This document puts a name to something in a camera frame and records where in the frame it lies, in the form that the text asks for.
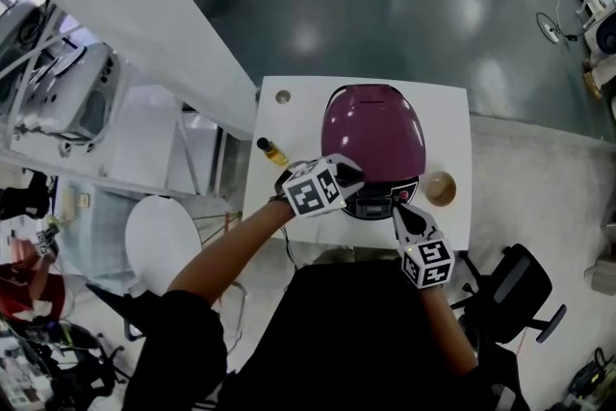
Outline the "white square table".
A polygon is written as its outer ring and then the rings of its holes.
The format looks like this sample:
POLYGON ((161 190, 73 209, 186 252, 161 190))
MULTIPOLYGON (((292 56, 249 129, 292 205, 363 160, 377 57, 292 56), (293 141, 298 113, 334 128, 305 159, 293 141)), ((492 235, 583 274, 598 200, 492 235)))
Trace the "white square table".
MULTIPOLYGON (((321 154, 321 123, 333 91, 355 84, 350 77, 267 76, 263 80, 255 138, 273 141, 292 162, 321 154)), ((444 207, 432 205, 418 189, 411 203, 429 212, 455 250, 470 245, 473 166, 467 93, 456 87, 394 81, 416 111, 426 139, 426 174, 450 174, 456 196, 444 207)), ((338 211, 314 218, 296 218, 275 237, 308 244, 395 248, 391 219, 360 220, 338 211)))

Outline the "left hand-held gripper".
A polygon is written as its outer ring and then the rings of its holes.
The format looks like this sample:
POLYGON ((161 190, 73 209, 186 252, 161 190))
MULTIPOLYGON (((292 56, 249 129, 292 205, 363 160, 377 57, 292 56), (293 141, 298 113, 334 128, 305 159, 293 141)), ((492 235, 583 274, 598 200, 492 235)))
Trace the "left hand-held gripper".
POLYGON ((274 185, 274 199, 287 202, 297 218, 312 218, 344 209, 364 182, 364 172, 355 162, 331 154, 288 164, 274 185))

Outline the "black cantilever chair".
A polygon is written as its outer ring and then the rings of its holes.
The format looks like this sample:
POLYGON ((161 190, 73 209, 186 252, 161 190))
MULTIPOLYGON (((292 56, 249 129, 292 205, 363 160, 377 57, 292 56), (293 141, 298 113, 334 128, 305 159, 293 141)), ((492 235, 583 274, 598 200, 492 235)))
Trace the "black cantilever chair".
POLYGON ((132 297, 113 294, 92 283, 86 286, 124 320, 124 336, 130 342, 144 338, 155 326, 160 312, 159 295, 145 291, 132 297))

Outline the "person's left forearm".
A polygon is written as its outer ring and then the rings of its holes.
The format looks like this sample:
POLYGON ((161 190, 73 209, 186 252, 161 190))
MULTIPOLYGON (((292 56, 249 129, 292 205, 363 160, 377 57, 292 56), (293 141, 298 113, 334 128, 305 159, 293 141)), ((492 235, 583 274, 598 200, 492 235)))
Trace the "person's left forearm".
POLYGON ((260 247, 294 216, 288 202, 269 202, 196 255, 173 279, 168 290, 198 295, 212 305, 260 247))

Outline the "purple rice cooker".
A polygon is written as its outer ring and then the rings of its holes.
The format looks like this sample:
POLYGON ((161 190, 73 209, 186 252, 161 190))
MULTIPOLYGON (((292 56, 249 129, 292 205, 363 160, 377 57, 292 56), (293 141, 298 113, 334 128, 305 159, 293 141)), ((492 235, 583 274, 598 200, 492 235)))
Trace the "purple rice cooker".
POLYGON ((392 86, 344 85, 330 96, 321 126, 321 153, 340 153, 364 173, 364 187, 346 199, 345 212, 361 220, 390 218, 408 204, 426 168, 422 125, 392 86))

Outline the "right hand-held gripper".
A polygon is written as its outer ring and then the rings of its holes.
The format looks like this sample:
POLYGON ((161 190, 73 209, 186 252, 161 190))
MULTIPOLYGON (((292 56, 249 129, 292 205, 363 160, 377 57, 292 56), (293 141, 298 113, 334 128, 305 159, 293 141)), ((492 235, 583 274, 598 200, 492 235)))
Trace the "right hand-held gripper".
POLYGON ((434 217, 412 205, 397 205, 393 221, 398 239, 400 268, 417 289, 442 286, 450 281, 454 253, 434 217))

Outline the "white shelving rack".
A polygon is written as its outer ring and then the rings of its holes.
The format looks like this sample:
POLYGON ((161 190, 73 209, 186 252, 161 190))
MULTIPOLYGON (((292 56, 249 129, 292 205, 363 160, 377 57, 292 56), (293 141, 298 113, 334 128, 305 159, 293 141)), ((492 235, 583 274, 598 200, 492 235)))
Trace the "white shelving rack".
MULTIPOLYGON (((17 0, 11 6, 21 2, 48 3, 71 16, 51 0, 17 0)), ((121 86, 107 130, 95 147, 76 145, 62 155, 58 140, 27 134, 0 139, 0 157, 127 192, 205 193, 217 135, 231 134, 116 53, 121 86)))

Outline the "person's khaki trousers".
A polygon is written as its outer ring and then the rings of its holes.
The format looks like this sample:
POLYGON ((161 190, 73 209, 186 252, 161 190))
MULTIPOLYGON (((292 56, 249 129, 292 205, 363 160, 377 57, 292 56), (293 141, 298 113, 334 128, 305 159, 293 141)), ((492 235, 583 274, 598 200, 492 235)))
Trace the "person's khaki trousers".
POLYGON ((356 263, 389 260, 390 252, 377 248, 336 247, 325 250, 313 262, 313 265, 356 263))

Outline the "group of white appliances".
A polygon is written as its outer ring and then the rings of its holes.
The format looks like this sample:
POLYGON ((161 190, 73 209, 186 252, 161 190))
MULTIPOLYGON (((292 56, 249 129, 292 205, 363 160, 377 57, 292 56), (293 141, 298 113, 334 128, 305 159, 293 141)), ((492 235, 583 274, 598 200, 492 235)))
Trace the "group of white appliances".
POLYGON ((116 51, 48 3, 0 14, 0 139, 41 134, 92 149, 102 140, 120 83, 116 51))

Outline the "person's black shirt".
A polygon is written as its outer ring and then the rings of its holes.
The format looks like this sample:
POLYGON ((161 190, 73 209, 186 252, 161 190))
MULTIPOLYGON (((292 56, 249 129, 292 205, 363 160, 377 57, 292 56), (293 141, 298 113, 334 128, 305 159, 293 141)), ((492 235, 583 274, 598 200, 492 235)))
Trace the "person's black shirt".
POLYGON ((122 411, 529 411, 493 367, 455 375, 418 291, 394 261, 298 270, 238 372, 227 370, 218 314, 165 294, 122 411))

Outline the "white round table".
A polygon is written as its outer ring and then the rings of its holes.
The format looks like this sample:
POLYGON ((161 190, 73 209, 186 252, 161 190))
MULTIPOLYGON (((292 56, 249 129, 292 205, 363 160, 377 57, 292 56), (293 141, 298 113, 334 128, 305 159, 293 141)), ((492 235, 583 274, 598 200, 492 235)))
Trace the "white round table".
POLYGON ((131 211, 125 249, 141 284, 163 295, 175 276, 201 251, 196 224, 176 200, 150 195, 131 211))

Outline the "person's right forearm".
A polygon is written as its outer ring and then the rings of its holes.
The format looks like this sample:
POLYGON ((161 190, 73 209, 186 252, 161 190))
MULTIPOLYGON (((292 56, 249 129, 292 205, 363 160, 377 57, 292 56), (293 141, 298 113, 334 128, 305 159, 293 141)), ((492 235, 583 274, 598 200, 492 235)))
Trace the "person's right forearm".
POLYGON ((440 287, 419 291, 425 316, 429 321, 433 338, 438 345, 450 371, 465 375, 477 367, 475 352, 440 287))

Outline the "yellow oil bottle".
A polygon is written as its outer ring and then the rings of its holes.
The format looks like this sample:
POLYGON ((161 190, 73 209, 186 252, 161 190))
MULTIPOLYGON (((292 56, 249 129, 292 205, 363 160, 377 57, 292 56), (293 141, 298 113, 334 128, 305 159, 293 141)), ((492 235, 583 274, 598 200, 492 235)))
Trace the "yellow oil bottle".
POLYGON ((286 168, 289 160, 286 155, 269 139, 259 138, 257 147, 265 154, 265 156, 279 167, 286 168))

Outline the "small wooden bowl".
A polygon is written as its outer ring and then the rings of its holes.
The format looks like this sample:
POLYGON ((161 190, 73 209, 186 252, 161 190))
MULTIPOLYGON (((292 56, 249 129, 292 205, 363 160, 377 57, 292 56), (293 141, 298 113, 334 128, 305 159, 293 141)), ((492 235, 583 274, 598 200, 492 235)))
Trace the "small wooden bowl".
POLYGON ((447 207, 456 197, 456 182, 449 173, 434 171, 424 178, 423 193, 433 206, 447 207))

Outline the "black swivel chair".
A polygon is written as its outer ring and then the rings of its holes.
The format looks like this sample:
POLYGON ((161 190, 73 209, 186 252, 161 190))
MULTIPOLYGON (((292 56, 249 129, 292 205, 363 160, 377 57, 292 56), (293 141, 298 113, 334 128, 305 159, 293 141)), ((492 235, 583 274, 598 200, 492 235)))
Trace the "black swivel chair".
POLYGON ((72 348, 77 363, 68 369, 56 365, 52 371, 51 388, 54 396, 68 402, 75 409, 87 409, 97 398, 109 397, 116 384, 127 384, 130 380, 130 375, 115 363, 116 356, 125 347, 117 346, 109 353, 103 347, 105 336, 101 332, 93 336, 93 339, 93 350, 97 350, 98 355, 92 354, 90 348, 72 348))

